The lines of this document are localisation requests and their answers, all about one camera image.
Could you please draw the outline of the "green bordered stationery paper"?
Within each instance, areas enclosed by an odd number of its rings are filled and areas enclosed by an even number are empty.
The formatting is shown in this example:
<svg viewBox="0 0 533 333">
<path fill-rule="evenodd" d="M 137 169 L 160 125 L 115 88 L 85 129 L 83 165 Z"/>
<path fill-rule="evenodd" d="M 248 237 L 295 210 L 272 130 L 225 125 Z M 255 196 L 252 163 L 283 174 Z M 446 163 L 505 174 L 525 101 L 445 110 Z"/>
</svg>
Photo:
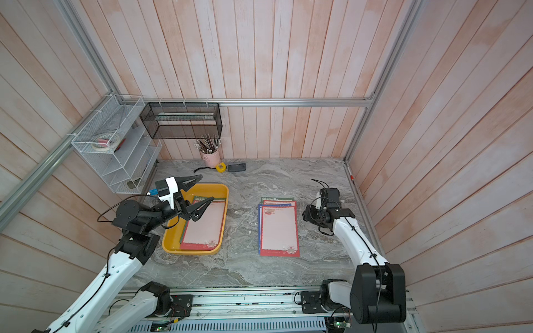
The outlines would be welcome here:
<svg viewBox="0 0 533 333">
<path fill-rule="evenodd" d="M 204 197 L 204 196 L 195 196 L 194 197 L 194 202 L 200 202 L 200 201 L 204 201 L 204 200 L 207 200 L 208 197 Z M 226 198 L 216 198 L 216 197 L 213 197 L 213 201 L 214 202 L 226 202 Z"/>
<path fill-rule="evenodd" d="M 261 202 L 264 204 L 265 201 L 275 201 L 275 202 L 287 202 L 294 201 L 294 198 L 283 198 L 283 197 L 262 197 Z"/>
</svg>

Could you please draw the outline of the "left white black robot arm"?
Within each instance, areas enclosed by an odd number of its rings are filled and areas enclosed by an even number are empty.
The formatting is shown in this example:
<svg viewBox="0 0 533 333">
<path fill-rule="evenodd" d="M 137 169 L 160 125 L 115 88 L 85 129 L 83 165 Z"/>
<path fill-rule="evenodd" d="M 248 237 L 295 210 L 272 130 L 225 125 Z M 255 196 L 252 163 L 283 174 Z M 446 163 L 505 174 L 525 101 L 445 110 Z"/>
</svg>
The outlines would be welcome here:
<svg viewBox="0 0 533 333">
<path fill-rule="evenodd" d="M 132 195 L 115 205 L 112 224 L 122 230 L 118 244 L 110 250 L 106 264 L 85 291 L 46 329 L 47 332 L 127 332 L 147 316 L 166 317 L 175 312 L 169 287 L 150 282 L 116 312 L 103 317 L 125 284 L 147 263 L 159 244 L 153 231 L 173 218 L 198 221 L 214 201 L 198 203 L 183 194 L 202 180 L 201 175 L 159 180 L 148 197 L 158 200 L 144 205 Z"/>
</svg>

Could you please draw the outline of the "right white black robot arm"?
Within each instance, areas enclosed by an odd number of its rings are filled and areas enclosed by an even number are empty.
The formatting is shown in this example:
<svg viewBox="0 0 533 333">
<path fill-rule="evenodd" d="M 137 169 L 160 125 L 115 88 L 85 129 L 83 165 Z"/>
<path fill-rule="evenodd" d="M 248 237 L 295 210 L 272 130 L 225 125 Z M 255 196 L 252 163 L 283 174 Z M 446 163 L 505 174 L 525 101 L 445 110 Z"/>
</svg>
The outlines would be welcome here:
<svg viewBox="0 0 533 333">
<path fill-rule="evenodd" d="M 327 310 L 349 309 L 359 324 L 402 323 L 407 317 L 405 272 L 391 264 L 371 244 L 359 227 L 354 213 L 343 208 L 336 188 L 319 190 L 306 206 L 302 218 L 327 228 L 344 246 L 355 266 L 352 282 L 324 280 L 321 306 Z"/>
</svg>

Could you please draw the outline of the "pink pencil cup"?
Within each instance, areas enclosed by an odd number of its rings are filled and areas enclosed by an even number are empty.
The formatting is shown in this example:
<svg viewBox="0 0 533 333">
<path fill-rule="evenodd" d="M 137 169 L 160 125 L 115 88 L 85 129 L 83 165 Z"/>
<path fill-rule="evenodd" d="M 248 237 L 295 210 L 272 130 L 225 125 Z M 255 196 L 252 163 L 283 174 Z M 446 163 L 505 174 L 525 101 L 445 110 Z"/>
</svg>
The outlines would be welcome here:
<svg viewBox="0 0 533 333">
<path fill-rule="evenodd" d="M 220 150 L 213 153 L 201 153 L 202 160 L 205 162 L 205 166 L 209 168 L 215 168 L 222 162 Z"/>
</svg>

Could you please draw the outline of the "yellow tape measure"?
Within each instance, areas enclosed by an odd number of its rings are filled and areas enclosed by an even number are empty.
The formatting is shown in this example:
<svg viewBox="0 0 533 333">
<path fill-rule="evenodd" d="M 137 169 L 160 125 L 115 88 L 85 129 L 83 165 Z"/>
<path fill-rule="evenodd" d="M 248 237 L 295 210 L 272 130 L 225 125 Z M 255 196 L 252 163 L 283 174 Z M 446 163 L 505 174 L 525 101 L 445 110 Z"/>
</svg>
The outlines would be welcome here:
<svg viewBox="0 0 533 333">
<path fill-rule="evenodd" d="M 219 173 L 223 173 L 226 171 L 226 164 L 224 162 L 220 162 L 218 165 L 215 166 L 215 169 L 219 172 Z"/>
</svg>

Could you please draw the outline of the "pencils bundle in cup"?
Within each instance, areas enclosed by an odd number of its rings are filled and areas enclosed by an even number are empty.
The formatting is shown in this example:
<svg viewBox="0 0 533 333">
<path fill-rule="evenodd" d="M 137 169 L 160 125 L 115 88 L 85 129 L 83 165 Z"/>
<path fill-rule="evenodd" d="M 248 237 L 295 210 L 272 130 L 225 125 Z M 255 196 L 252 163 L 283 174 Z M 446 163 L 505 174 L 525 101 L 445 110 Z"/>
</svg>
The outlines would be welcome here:
<svg viewBox="0 0 533 333">
<path fill-rule="evenodd" d="M 202 135 L 195 139 L 195 147 L 200 153 L 205 155 L 216 153 L 220 146 L 221 140 L 216 136 Z"/>
</svg>

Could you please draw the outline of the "tape roll on shelf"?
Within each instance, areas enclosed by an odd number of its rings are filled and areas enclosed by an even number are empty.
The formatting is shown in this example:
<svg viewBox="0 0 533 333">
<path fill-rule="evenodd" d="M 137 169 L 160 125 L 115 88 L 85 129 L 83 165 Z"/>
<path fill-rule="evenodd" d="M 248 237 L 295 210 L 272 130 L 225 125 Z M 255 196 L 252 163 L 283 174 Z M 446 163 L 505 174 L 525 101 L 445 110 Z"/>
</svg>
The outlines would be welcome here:
<svg viewBox="0 0 533 333">
<path fill-rule="evenodd" d="M 114 152 L 124 142 L 124 138 L 116 133 L 99 135 L 90 145 L 96 152 Z"/>
</svg>

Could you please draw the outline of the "black mesh wall basket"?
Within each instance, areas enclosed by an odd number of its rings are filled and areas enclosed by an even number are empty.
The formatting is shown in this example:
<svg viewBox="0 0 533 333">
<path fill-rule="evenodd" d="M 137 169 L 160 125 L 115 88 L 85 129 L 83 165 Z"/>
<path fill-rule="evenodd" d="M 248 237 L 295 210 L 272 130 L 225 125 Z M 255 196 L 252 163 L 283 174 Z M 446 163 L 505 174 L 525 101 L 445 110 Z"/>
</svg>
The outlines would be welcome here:
<svg viewBox="0 0 533 333">
<path fill-rule="evenodd" d="M 150 102 L 141 111 L 140 120 L 155 140 L 222 136 L 220 108 L 214 103 Z"/>
</svg>

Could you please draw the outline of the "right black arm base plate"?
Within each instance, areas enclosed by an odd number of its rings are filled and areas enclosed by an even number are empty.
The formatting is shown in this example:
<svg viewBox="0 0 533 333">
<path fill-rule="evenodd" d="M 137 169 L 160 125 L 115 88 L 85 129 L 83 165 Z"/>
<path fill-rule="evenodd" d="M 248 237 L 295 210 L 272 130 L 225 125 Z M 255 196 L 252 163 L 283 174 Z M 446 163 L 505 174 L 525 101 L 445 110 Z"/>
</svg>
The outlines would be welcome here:
<svg viewBox="0 0 533 333">
<path fill-rule="evenodd" d="M 341 303 L 333 302 L 327 291 L 301 291 L 298 293 L 304 314 L 322 314 L 333 312 L 349 312 L 350 309 Z"/>
</svg>

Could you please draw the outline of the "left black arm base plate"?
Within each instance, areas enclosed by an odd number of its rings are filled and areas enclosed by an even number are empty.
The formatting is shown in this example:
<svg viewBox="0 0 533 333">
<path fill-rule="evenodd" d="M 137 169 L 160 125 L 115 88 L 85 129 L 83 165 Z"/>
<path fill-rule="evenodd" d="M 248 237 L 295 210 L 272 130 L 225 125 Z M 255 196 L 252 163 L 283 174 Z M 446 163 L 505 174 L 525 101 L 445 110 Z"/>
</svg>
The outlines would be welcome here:
<svg viewBox="0 0 533 333">
<path fill-rule="evenodd" d="M 193 298 L 194 296 L 191 294 L 161 294 L 156 298 L 155 309 L 148 314 L 148 317 L 184 319 L 191 314 Z"/>
</svg>

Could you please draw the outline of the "aluminium front rail frame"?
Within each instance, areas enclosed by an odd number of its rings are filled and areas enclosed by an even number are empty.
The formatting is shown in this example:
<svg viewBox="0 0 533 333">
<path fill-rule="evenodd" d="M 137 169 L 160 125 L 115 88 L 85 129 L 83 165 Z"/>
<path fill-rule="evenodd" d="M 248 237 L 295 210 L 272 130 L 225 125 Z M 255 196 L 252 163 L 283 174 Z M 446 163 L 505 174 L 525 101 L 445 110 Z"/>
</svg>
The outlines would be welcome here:
<svg viewBox="0 0 533 333">
<path fill-rule="evenodd" d="M 190 316 L 146 317 L 127 332 L 373 332 L 349 312 L 304 314 L 298 295 L 317 286 L 173 289 L 194 296 Z M 120 293 L 105 310 L 107 318 L 137 292 Z"/>
</svg>

